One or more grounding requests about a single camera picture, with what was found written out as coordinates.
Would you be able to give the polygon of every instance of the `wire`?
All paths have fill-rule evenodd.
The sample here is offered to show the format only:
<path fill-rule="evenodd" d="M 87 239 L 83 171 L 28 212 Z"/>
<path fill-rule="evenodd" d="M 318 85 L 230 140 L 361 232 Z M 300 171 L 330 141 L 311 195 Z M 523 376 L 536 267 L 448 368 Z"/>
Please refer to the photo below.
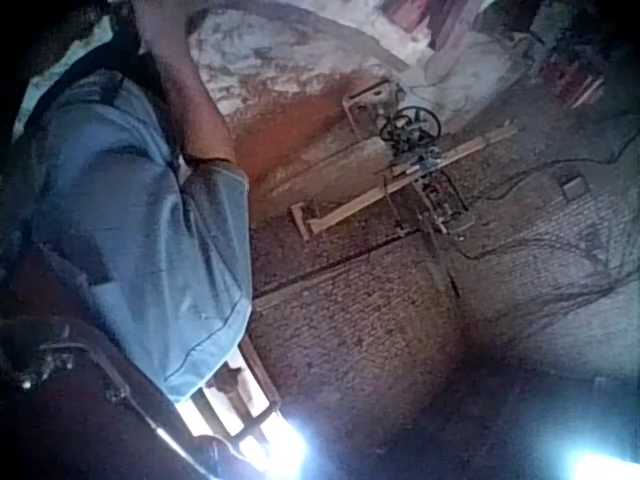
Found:
<path fill-rule="evenodd" d="M 520 186 L 525 180 L 529 179 L 533 174 L 542 172 L 552 167 L 557 167 L 558 165 L 567 165 L 567 164 L 575 164 L 575 163 L 591 163 L 595 165 L 613 165 L 617 163 L 627 149 L 640 137 L 640 129 L 636 131 L 626 142 L 622 145 L 620 150 L 610 158 L 606 160 L 596 160 L 593 158 L 565 158 L 565 159 L 556 159 L 548 162 L 544 162 L 538 165 L 535 165 L 531 168 L 522 170 L 521 172 L 514 173 L 509 175 L 504 180 L 500 182 L 490 184 L 489 186 L 480 190 L 479 193 L 473 195 L 469 199 L 469 203 L 471 205 L 477 203 L 480 200 L 489 200 L 489 201 L 500 201 L 504 200 L 511 192 L 513 192 L 518 186 Z M 490 196 L 489 193 L 503 187 L 506 187 L 502 193 L 494 196 Z"/>

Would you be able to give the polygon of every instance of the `bright light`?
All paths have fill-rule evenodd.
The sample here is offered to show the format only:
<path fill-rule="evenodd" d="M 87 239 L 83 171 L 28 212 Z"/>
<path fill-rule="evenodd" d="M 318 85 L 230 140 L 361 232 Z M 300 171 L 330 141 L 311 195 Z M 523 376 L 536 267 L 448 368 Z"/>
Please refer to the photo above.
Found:
<path fill-rule="evenodd" d="M 254 437 L 247 437 L 238 444 L 247 461 L 261 472 L 269 468 L 269 457 Z"/>
<path fill-rule="evenodd" d="M 282 415 L 274 413 L 263 424 L 262 430 L 271 444 L 269 475 L 277 479 L 298 478 L 307 454 L 307 444 Z"/>
<path fill-rule="evenodd" d="M 640 465 L 606 455 L 585 453 L 577 457 L 573 480 L 638 480 Z"/>

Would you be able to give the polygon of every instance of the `cloth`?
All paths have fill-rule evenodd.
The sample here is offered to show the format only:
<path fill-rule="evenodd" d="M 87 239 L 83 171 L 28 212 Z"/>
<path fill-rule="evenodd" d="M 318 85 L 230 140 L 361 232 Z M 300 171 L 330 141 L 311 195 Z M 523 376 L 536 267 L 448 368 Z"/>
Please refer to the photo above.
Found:
<path fill-rule="evenodd" d="M 181 185 L 162 117 L 121 74 L 74 84 L 20 139 L 0 197 L 6 265 L 25 242 L 174 402 L 239 343 L 251 311 L 248 182 L 226 161 Z"/>

